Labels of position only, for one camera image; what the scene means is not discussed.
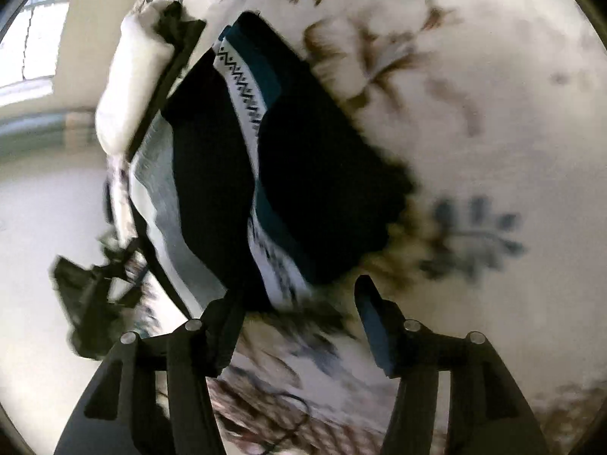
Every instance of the white floor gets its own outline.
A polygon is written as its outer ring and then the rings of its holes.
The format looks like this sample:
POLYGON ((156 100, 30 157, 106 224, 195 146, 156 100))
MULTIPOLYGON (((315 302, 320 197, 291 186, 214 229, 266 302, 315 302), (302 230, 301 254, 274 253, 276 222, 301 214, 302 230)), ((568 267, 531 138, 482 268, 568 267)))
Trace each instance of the white floor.
POLYGON ((97 367, 68 346, 49 268, 102 261, 104 178, 98 147, 0 164, 0 402, 37 455, 53 453, 97 367))

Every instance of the zigzag pattern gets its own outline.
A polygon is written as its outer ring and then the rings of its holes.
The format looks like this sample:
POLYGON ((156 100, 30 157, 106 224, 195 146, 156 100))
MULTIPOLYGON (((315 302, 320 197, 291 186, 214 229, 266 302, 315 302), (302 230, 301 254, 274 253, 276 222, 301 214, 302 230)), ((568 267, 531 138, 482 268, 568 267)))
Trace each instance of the zigzag pattern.
POLYGON ((259 106, 257 105, 257 99, 253 95, 253 89, 249 86, 249 82, 245 77, 245 73, 241 67, 236 63, 233 56, 230 56, 228 51, 225 51, 224 47, 220 47, 217 51, 217 57, 223 62, 225 66, 230 69, 230 73, 236 83, 236 89, 241 94, 242 101, 245 103, 249 120, 253 124, 255 133, 259 129, 259 125, 262 122, 262 115, 259 112, 259 106))

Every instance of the black cable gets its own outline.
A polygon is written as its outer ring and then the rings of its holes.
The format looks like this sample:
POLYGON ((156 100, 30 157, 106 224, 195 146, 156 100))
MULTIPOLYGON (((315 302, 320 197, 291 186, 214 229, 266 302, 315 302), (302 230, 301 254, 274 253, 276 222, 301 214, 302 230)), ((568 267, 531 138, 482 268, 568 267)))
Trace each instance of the black cable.
POLYGON ((272 453, 276 448, 278 448, 279 445, 282 444, 282 442, 284 442, 288 439, 291 439, 294 435, 296 435, 298 430, 310 420, 310 410, 311 409, 310 409, 309 404, 304 399, 302 399, 301 397, 298 397, 296 395, 290 394, 288 392, 277 392, 277 393, 274 393, 274 395, 278 395, 280 397, 289 397, 290 399, 301 402, 305 406, 306 412, 305 412, 305 415, 303 416, 303 419, 292 430, 287 431, 282 438, 280 438, 278 441, 274 442, 274 444, 272 444, 271 447, 269 447, 266 451, 264 451, 262 453, 262 455, 269 455, 270 453, 272 453))

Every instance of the window sill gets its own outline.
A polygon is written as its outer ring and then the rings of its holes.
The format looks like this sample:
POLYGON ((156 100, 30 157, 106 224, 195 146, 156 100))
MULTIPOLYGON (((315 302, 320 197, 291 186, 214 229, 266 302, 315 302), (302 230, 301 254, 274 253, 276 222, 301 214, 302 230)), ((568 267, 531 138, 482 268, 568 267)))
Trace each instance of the window sill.
POLYGON ((25 80, 0 88, 0 107, 29 99, 38 99, 53 93, 53 78, 25 80))

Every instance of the light gray cloth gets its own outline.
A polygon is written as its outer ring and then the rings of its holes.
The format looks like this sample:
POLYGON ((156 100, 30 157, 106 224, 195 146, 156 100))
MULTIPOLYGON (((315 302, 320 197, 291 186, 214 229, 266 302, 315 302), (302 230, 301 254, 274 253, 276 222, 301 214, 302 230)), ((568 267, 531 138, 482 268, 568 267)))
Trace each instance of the light gray cloth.
POLYGON ((172 162, 173 129, 158 113, 131 163, 131 200, 171 284, 192 316, 199 316, 226 290, 183 239, 172 162))

